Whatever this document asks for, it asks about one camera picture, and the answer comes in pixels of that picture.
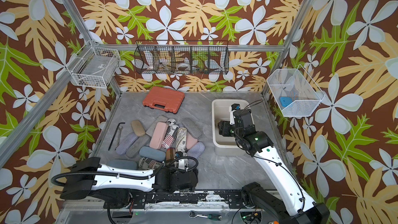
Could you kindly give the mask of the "cream plastic storage box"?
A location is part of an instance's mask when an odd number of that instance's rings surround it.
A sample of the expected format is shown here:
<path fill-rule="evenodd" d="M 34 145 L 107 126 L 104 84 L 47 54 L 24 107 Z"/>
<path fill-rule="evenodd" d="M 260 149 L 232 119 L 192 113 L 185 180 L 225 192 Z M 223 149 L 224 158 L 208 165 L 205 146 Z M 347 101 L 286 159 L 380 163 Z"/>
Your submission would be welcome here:
<path fill-rule="evenodd" d="M 246 100 L 239 99 L 216 99 L 212 102 L 212 141 L 215 153 L 218 156 L 231 157 L 243 156 L 246 153 L 238 148 L 234 136 L 231 134 L 231 106 L 238 104 L 243 110 L 249 105 Z"/>

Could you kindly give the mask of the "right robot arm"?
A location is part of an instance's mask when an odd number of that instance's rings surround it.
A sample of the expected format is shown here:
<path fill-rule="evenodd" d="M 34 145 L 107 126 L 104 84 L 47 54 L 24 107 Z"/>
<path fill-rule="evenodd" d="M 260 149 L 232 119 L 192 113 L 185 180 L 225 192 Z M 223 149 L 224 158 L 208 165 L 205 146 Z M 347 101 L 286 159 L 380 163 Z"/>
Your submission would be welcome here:
<path fill-rule="evenodd" d="M 287 169 L 278 151 L 263 131 L 257 131 L 251 109 L 237 103 L 229 106 L 230 119 L 218 123 L 219 134 L 233 137 L 238 148 L 256 160 L 268 175 L 280 198 L 268 193 L 259 183 L 245 185 L 241 198 L 246 206 L 266 211 L 278 224 L 325 224 L 330 211 L 303 189 Z"/>

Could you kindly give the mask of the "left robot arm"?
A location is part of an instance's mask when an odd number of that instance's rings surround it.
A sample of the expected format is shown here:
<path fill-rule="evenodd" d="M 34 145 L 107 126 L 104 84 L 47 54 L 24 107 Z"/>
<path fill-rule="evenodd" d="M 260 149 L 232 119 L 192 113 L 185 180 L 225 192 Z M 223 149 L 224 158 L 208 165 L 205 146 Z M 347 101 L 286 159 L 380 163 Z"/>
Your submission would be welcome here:
<path fill-rule="evenodd" d="M 63 188 L 63 200 L 99 198 L 109 190 L 174 193 L 194 190 L 198 183 L 196 157 L 178 153 L 171 159 L 162 151 L 144 153 L 139 162 L 114 159 L 102 164 L 99 157 L 76 163 L 70 172 L 51 178 Z"/>

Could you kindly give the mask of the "plaid glasses case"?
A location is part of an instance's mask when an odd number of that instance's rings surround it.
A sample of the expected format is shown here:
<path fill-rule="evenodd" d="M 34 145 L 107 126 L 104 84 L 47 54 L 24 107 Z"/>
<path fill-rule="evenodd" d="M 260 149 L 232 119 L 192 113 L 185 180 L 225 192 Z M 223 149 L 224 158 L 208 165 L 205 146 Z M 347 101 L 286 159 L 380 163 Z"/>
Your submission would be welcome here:
<path fill-rule="evenodd" d="M 176 158 L 176 150 L 174 147 L 169 148 L 166 151 L 166 162 L 171 162 Z"/>

